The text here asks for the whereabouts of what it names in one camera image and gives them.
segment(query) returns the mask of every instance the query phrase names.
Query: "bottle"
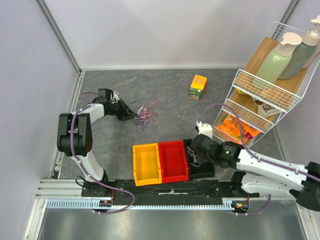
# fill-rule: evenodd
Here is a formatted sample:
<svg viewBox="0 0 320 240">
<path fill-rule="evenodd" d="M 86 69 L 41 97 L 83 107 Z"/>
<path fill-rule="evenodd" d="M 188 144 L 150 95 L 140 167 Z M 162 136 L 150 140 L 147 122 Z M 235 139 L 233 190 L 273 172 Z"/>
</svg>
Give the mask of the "bottle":
<svg viewBox="0 0 320 240">
<path fill-rule="evenodd" d="M 308 68 L 312 62 L 319 56 L 320 54 L 320 41 L 318 43 L 318 46 L 316 47 L 315 53 L 312 55 L 312 57 L 306 62 L 306 64 L 302 67 L 304 68 Z"/>
<path fill-rule="evenodd" d="M 289 64 L 293 51 L 301 42 L 302 38 L 298 34 L 293 32 L 285 33 L 283 41 L 266 56 L 256 76 L 269 83 L 274 83 Z M 254 79 L 253 85 L 258 89 L 267 87 L 267 84 L 259 79 Z"/>
<path fill-rule="evenodd" d="M 294 50 L 290 63 L 283 73 L 281 73 L 279 79 L 292 79 L 316 52 L 320 40 L 320 15 L 316 19 L 311 20 L 311 22 L 315 28 L 309 29 L 303 35 L 302 43 Z"/>
</svg>

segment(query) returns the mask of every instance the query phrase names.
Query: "wire rack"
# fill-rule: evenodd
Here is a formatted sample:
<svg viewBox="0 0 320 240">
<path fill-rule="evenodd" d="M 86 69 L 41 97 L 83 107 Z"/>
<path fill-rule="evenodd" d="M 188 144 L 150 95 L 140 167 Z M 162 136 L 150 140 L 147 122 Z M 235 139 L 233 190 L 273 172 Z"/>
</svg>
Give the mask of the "wire rack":
<svg viewBox="0 0 320 240">
<path fill-rule="evenodd" d="M 216 126 L 212 126 L 212 133 L 214 136 L 216 136 L 218 139 L 220 139 L 221 141 L 230 141 L 230 142 L 234 142 L 236 144 L 241 144 L 242 142 L 235 139 L 234 137 L 226 134 L 224 131 L 221 131 L 219 128 L 217 128 Z"/>
<path fill-rule="evenodd" d="M 301 98 L 303 98 L 305 96 L 305 93 L 309 87 L 309 84 L 311 82 L 312 77 L 315 74 L 315 71 L 319 65 L 319 62 L 320 62 L 320 55 L 313 60 L 313 62 L 309 66 L 308 70 L 306 71 L 304 79 L 303 79 L 298 91 L 296 92 L 296 94 L 298 96 L 301 96 Z"/>
<path fill-rule="evenodd" d="M 269 128 L 274 127 L 274 123 L 272 121 L 269 121 L 264 117 L 259 116 L 255 112 L 250 111 L 249 109 L 241 106 L 240 104 L 230 99 L 226 99 L 224 101 L 224 104 L 232 108 L 238 114 L 242 122 L 250 125 L 251 127 L 254 127 L 262 133 L 266 132 Z M 222 110 L 235 117 L 235 115 L 228 108 L 222 107 Z"/>
<path fill-rule="evenodd" d="M 220 139 L 221 141 L 229 141 L 229 142 L 233 142 L 236 144 L 240 144 L 242 145 L 242 142 L 239 141 L 238 139 L 234 138 L 233 136 L 228 135 L 227 133 L 225 133 L 224 131 L 220 130 L 219 128 L 217 128 L 216 126 L 212 126 L 212 134 Z M 246 142 L 246 145 L 248 147 L 251 147 L 252 143 L 255 141 L 255 137 L 250 139 L 249 141 Z"/>
<path fill-rule="evenodd" d="M 265 48 L 262 48 L 261 51 L 264 51 L 264 54 L 268 54 L 269 52 L 266 52 L 266 49 L 274 48 L 274 46 L 277 45 L 275 41 L 281 42 L 285 33 L 296 33 L 300 36 L 303 36 L 305 34 L 305 32 L 302 30 L 275 21 L 267 34 L 267 37 L 269 39 L 265 38 L 263 40 Z M 277 80 L 274 84 L 245 70 L 238 70 L 232 82 L 232 87 L 229 94 L 232 93 L 232 89 L 234 87 L 282 111 L 280 114 L 277 114 L 273 122 L 271 122 L 268 119 L 265 119 L 255 112 L 251 111 L 252 109 L 247 109 L 227 97 L 224 103 L 233 108 L 235 112 L 237 112 L 241 121 L 249 124 L 250 126 L 256 128 L 261 132 L 259 134 L 259 137 L 250 139 L 250 141 L 247 142 L 247 145 L 249 147 L 256 143 L 259 139 L 261 139 L 261 137 L 263 137 L 268 131 L 270 131 L 270 129 L 272 129 L 286 115 L 286 113 L 292 110 L 296 106 L 296 104 L 304 97 L 319 63 L 320 55 L 312 62 L 308 69 L 304 68 L 303 70 L 301 70 L 294 79 Z M 253 71 L 254 73 L 256 73 L 256 71 L 253 70 L 259 68 L 259 65 L 256 61 L 254 61 L 254 66 L 255 68 L 248 68 L 248 71 Z M 233 113 L 226 107 L 222 107 L 221 111 L 233 115 Z M 215 126 L 212 127 L 213 135 L 215 135 L 220 140 L 241 144 L 238 139 L 228 135 Z"/>
<path fill-rule="evenodd" d="M 242 69 L 239 69 L 236 73 L 232 85 L 286 113 L 302 99 L 302 96 L 289 92 Z"/>
<path fill-rule="evenodd" d="M 295 33 L 299 34 L 300 36 L 305 34 L 305 32 L 302 30 L 275 21 L 270 27 L 267 37 L 281 42 L 285 33 Z"/>
</svg>

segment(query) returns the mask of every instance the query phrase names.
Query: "gray mat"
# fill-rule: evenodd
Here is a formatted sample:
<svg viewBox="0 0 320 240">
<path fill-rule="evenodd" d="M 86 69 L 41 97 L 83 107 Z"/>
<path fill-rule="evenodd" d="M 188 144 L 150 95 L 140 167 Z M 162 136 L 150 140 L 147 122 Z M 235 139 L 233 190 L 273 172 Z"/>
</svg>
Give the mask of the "gray mat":
<svg viewBox="0 0 320 240">
<path fill-rule="evenodd" d="M 213 103 L 223 103 L 237 69 L 153 69 L 153 70 L 104 70 L 87 71 L 81 93 L 97 92 L 108 88 L 120 93 L 126 104 L 135 100 L 148 104 L 159 99 L 155 111 L 156 121 L 151 121 L 143 133 L 136 132 L 133 120 L 119 122 L 115 116 L 105 116 L 92 125 L 93 152 L 98 163 L 110 179 L 133 179 L 132 146 L 191 139 L 197 135 L 195 125 L 203 110 Z M 194 76 L 208 78 L 202 99 L 188 97 Z M 79 99 L 77 109 L 87 102 Z M 220 108 L 208 111 L 203 121 L 212 124 Z M 281 159 L 273 131 L 252 147 L 252 150 Z M 215 178 L 231 179 L 233 169 L 216 170 Z M 60 178 L 82 176 L 77 164 L 64 157 Z"/>
</svg>

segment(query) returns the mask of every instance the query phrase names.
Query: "white wall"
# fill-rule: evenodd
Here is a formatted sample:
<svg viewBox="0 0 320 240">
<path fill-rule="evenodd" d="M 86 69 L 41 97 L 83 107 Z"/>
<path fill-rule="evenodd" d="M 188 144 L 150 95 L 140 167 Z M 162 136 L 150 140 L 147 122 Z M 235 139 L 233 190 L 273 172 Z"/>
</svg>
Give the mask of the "white wall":
<svg viewBox="0 0 320 240">
<path fill-rule="evenodd" d="M 302 0 L 288 25 L 306 31 L 310 19 L 320 15 L 319 0 Z M 278 124 L 281 145 L 288 161 L 307 165 L 320 164 L 320 66 L 301 102 Z M 320 229 L 320 213 L 314 212 Z"/>
<path fill-rule="evenodd" d="M 290 0 L 46 0 L 82 68 L 244 66 Z"/>
<path fill-rule="evenodd" d="M 77 76 L 34 0 L 0 9 L 0 233 L 20 240 Z"/>
</svg>

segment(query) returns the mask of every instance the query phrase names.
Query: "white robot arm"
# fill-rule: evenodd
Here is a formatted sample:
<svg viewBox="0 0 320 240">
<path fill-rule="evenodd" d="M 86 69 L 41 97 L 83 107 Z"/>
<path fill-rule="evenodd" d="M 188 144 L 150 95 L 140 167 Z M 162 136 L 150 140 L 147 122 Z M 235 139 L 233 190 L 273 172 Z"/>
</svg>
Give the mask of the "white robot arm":
<svg viewBox="0 0 320 240">
<path fill-rule="evenodd" d="M 124 101 L 112 90 L 105 88 L 99 89 L 98 97 L 76 116 L 73 142 L 71 143 L 71 122 L 74 115 L 75 112 L 62 113 L 59 117 L 57 135 L 58 150 L 70 156 L 78 164 L 88 182 L 94 181 L 87 176 L 81 164 L 94 179 L 102 181 L 103 178 L 106 177 L 106 173 L 98 164 L 92 152 L 93 138 L 91 124 L 106 115 L 115 115 L 119 121 L 134 119 L 137 118 L 138 115 L 131 111 Z M 75 154 L 80 161 L 73 156 L 71 144 L 73 144 Z"/>
<path fill-rule="evenodd" d="M 277 197 L 291 196 L 301 206 L 320 211 L 320 165 L 308 166 L 284 162 L 257 152 L 250 153 L 240 144 L 212 141 L 213 129 L 209 124 L 196 123 L 199 135 L 191 143 L 198 160 L 210 161 L 222 168 L 243 172 L 241 188 L 249 193 L 271 194 Z"/>
</svg>

